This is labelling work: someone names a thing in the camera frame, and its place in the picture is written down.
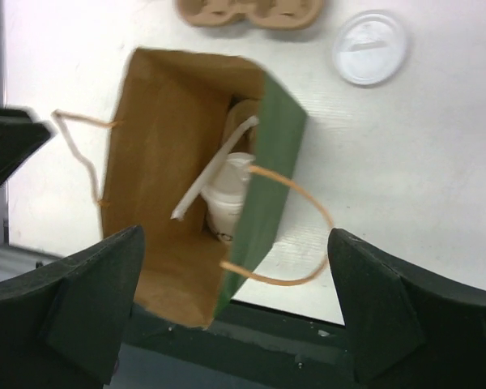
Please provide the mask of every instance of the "twisted paper handle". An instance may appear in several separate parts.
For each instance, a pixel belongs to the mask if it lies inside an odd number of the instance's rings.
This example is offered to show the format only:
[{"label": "twisted paper handle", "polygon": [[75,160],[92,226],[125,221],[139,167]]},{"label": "twisted paper handle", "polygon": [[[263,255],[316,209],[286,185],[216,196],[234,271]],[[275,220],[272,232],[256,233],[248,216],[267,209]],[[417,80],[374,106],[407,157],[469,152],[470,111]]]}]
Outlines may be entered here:
[{"label": "twisted paper handle", "polygon": [[[97,178],[97,171],[93,163],[85,157],[75,145],[70,132],[68,131],[68,127],[66,126],[64,119],[74,120],[77,122],[85,122],[91,124],[93,126],[105,127],[105,128],[113,128],[118,122],[103,122],[101,120],[97,120],[95,118],[90,118],[87,116],[79,115],[76,113],[68,113],[60,110],[56,110],[53,112],[53,119],[58,124],[60,131],[62,132],[63,138],[70,149],[70,152],[74,156],[74,158],[82,164],[88,171],[88,176],[90,177],[90,183],[92,185],[92,198],[100,207],[108,206],[108,204],[101,199],[99,196],[99,180]],[[269,178],[273,181],[280,182],[281,184],[294,189],[296,192],[304,196],[308,201],[310,201],[322,214],[324,220],[326,221],[329,230],[331,231],[335,223],[333,222],[333,218],[331,217],[330,213],[322,206],[306,189],[302,186],[296,184],[294,181],[286,178],[269,169],[264,169],[259,166],[252,165],[249,167],[249,170],[253,174],[257,174],[266,178]],[[321,275],[324,269],[328,266],[329,261],[327,260],[327,256],[324,256],[320,264],[306,277],[300,278],[298,280],[278,280],[276,278],[270,278],[265,276],[260,276],[259,274],[253,273],[244,267],[236,265],[235,263],[230,263],[229,261],[222,260],[220,262],[220,266],[226,270],[231,271],[233,273],[239,274],[240,276],[244,276],[246,278],[250,278],[251,280],[256,280],[259,282],[264,282],[265,284],[271,285],[278,285],[278,286],[296,286],[302,285],[310,282],[311,280],[315,280],[317,277]]]}]

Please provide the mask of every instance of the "brown paper bag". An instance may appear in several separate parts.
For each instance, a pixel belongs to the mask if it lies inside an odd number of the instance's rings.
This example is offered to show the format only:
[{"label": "brown paper bag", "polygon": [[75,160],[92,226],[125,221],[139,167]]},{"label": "brown paper bag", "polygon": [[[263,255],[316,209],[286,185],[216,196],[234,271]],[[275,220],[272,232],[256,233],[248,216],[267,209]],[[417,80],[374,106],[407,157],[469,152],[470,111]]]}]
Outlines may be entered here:
[{"label": "brown paper bag", "polygon": [[220,267],[223,258],[250,271],[264,259],[288,194],[277,182],[252,178],[230,254],[206,229],[202,198],[183,221],[170,219],[230,135],[226,123],[248,118],[243,113],[244,118],[228,118],[230,108],[243,100],[253,100],[258,110],[259,127],[249,135],[256,165],[291,177],[305,111],[269,74],[243,58],[137,49],[115,116],[120,124],[110,139],[106,206],[101,208],[104,236],[133,224],[144,227],[146,256],[135,300],[188,327],[207,327],[245,281]]}]

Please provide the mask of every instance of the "white surface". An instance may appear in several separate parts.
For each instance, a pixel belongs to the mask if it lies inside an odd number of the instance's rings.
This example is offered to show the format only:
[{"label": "white surface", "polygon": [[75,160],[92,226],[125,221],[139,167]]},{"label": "white surface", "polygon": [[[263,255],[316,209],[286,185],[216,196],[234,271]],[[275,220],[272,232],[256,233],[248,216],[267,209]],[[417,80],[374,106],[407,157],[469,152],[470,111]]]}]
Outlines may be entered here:
[{"label": "white surface", "polygon": [[350,83],[374,85],[391,78],[407,56],[407,34],[392,15],[368,11],[348,20],[333,45],[333,63]]},{"label": "white surface", "polygon": [[[312,115],[297,181],[337,225],[428,269],[486,289],[486,0],[333,0],[303,32],[182,23],[169,0],[6,0],[7,95],[42,118],[55,108],[109,119],[136,45],[253,58]],[[379,88],[356,88],[330,66],[339,27],[386,9],[411,32],[405,67]],[[104,172],[108,131],[70,129]],[[69,254],[100,238],[87,172],[61,136],[12,179],[11,241]],[[279,240],[258,271],[297,278],[325,251],[318,212],[293,195]],[[312,283],[246,283],[237,297],[342,322],[329,270]]]}]

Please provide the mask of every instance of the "round lid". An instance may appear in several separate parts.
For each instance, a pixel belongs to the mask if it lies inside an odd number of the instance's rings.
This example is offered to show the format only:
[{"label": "round lid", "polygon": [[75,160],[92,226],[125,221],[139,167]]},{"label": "round lid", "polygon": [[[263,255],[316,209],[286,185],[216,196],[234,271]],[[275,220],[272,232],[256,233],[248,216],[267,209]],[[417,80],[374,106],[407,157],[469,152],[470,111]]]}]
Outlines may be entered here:
[{"label": "round lid", "polygon": [[350,83],[373,85],[398,71],[407,47],[407,34],[396,19],[368,11],[344,24],[333,46],[333,62]]},{"label": "round lid", "polygon": [[248,166],[254,160],[252,154],[234,152],[213,179],[203,187],[202,196],[207,201],[242,205],[250,180]]}]

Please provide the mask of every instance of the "white plastic cup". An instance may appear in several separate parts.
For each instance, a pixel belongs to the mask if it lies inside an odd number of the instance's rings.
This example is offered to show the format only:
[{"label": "white plastic cup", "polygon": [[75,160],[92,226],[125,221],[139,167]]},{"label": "white plastic cup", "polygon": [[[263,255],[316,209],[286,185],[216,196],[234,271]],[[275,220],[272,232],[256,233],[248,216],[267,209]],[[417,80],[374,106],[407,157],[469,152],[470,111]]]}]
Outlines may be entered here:
[{"label": "white plastic cup", "polygon": [[250,180],[248,166],[255,157],[246,152],[229,154],[220,171],[202,188],[207,202],[207,224],[223,243],[230,244],[245,203]]}]

